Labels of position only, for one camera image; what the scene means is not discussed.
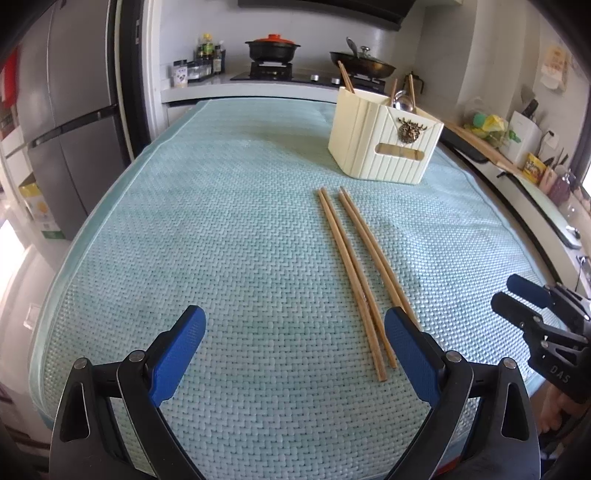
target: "wooden chopstick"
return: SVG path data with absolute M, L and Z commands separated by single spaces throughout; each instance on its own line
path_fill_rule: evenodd
M 347 248 L 347 252 L 349 252 L 349 256 L 351 258 L 351 262 L 353 263 L 353 267 L 355 272 L 357 273 L 357 278 L 361 283 L 361 289 L 365 295 L 365 299 L 369 305 L 369 312 L 374 320 L 374 326 L 378 330 L 378 335 L 382 343 L 384 344 L 384 349 L 386 350 L 386 356 L 388 357 L 388 362 L 392 368 L 397 367 L 396 363 L 396 355 L 394 355 L 394 350 L 390 345 L 388 338 L 386 337 L 386 330 L 384 328 L 384 321 L 382 320 L 382 314 L 379 311 L 378 303 L 375 301 L 374 294 L 369 287 L 369 282 L 365 273 L 363 273 L 363 268 L 361 268 L 361 264 L 355 255 L 355 250 L 353 249 L 353 245 L 345 232 L 345 228 L 343 227 L 343 222 L 340 221 L 339 215 L 336 213 L 335 207 L 333 206 L 329 194 L 325 188 L 320 189 L 320 191 L 324 194 L 324 199 L 329 206 L 330 213 L 332 214 L 333 218 L 335 219 L 336 226 L 339 228 L 340 236 L 345 243 L 345 247 Z
M 402 309 L 406 312 L 409 318 L 414 322 L 419 330 L 421 330 L 421 325 L 418 322 L 417 316 L 414 313 L 413 308 L 410 306 L 410 302 L 408 301 L 406 295 L 404 294 L 404 290 L 402 289 L 396 275 L 394 274 L 392 267 L 388 263 L 386 256 L 382 252 L 382 249 L 379 247 L 378 241 L 375 239 L 373 233 L 369 229 L 368 224 L 363 219 L 359 209 L 353 203 L 353 200 L 349 196 L 347 190 L 344 187 L 340 188 L 339 192 L 339 199 L 343 203 L 345 210 L 353 220 L 355 224 L 355 228 L 359 232 L 361 236 L 361 240 L 367 247 L 370 256 L 372 257 L 376 268 L 378 269 L 380 276 L 382 277 L 382 281 L 386 286 L 386 290 L 390 295 L 390 299 L 392 303 L 396 307 L 402 307 Z
M 349 74 L 347 73 L 347 69 L 345 68 L 345 65 L 343 65 L 343 62 L 341 62 L 340 60 L 337 61 L 337 64 L 339 65 L 340 74 L 343 76 L 343 81 L 345 82 L 345 88 L 349 92 L 355 93 L 355 90 L 353 88 L 353 84 L 351 83 L 351 79 L 349 78 Z
M 414 112 L 417 113 L 417 99 L 414 96 L 414 80 L 412 74 L 408 74 L 408 84 L 410 85 L 410 98 L 413 101 Z
M 369 313 L 368 306 L 365 303 L 365 297 L 363 296 L 361 284 L 357 277 L 357 273 L 355 273 L 355 268 L 353 267 L 353 263 L 351 261 L 351 257 L 349 256 L 349 252 L 347 252 L 345 242 L 341 237 L 339 227 L 336 223 L 336 219 L 332 215 L 332 211 L 330 210 L 328 204 L 330 200 L 328 199 L 328 197 L 324 196 L 324 193 L 321 190 L 318 191 L 318 195 L 320 197 L 320 203 L 322 204 L 322 208 L 324 210 L 324 214 L 326 215 L 326 219 L 329 222 L 330 230 L 332 231 L 337 248 L 339 249 L 340 256 L 343 259 L 343 263 L 345 264 L 345 270 L 347 271 L 347 276 L 349 277 L 349 282 L 351 283 L 351 287 L 353 289 L 353 296 L 355 297 L 355 301 L 357 302 L 357 307 L 359 308 L 359 313 L 361 314 L 363 327 L 365 328 L 365 333 L 368 338 L 371 355 L 374 359 L 374 366 L 376 373 L 378 374 L 378 380 L 380 382 L 384 382 L 388 379 L 388 376 L 386 374 L 386 366 L 384 364 L 384 359 L 382 358 L 382 352 L 379 350 L 378 337 L 375 334 L 374 326 L 372 325 L 371 315 Z
M 394 84 L 392 85 L 392 93 L 390 93 L 390 103 L 388 106 L 394 106 L 394 97 L 396 96 L 396 88 L 398 87 L 398 79 L 394 79 Z

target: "blue gripper pad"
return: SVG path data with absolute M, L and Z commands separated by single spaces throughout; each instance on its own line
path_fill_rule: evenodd
M 176 335 L 152 369 L 152 387 L 148 393 L 156 408 L 174 395 L 189 362 L 205 336 L 206 325 L 203 309 L 189 305 L 168 332 Z
M 386 312 L 384 327 L 417 397 L 428 402 L 431 408 L 435 407 L 441 396 L 439 378 L 445 364 L 424 336 L 427 334 L 421 333 L 399 307 Z
M 522 299 L 533 303 L 541 309 L 550 307 L 553 303 L 548 290 L 520 275 L 513 274 L 509 276 L 507 278 L 507 288 L 511 293 L 519 295 Z

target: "yellow box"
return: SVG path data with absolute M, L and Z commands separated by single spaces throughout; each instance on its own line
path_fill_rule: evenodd
M 18 191 L 21 192 L 22 197 L 25 199 L 31 216 L 41 229 L 43 236 L 45 238 L 65 238 L 53 218 L 41 190 L 37 186 L 37 181 L 33 173 L 22 181 L 18 186 Z
M 540 183 L 545 171 L 546 165 L 544 165 L 544 163 L 538 157 L 528 153 L 527 161 L 523 166 L 523 176 L 534 185 L 537 185 Z

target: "refrigerator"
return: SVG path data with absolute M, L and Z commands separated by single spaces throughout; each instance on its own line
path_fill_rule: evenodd
M 141 9 L 140 0 L 59 0 L 19 46 L 18 121 L 37 185 L 68 239 L 150 142 Z

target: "screw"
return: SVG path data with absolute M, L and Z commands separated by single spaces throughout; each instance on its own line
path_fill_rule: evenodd
M 76 370 L 82 370 L 87 364 L 88 364 L 88 359 L 82 357 L 74 362 L 74 368 Z
M 143 350 L 134 350 L 133 352 L 131 352 L 129 354 L 129 361 L 136 363 L 136 362 L 141 362 L 144 357 L 146 356 L 146 353 Z
M 454 350 L 449 350 L 448 353 L 445 354 L 445 357 L 453 363 L 459 363 L 462 361 L 462 356 Z
M 517 364 L 515 363 L 515 360 L 513 360 L 512 358 L 504 358 L 503 359 L 503 365 L 505 365 L 507 368 L 511 368 L 512 370 L 514 368 L 517 368 Z

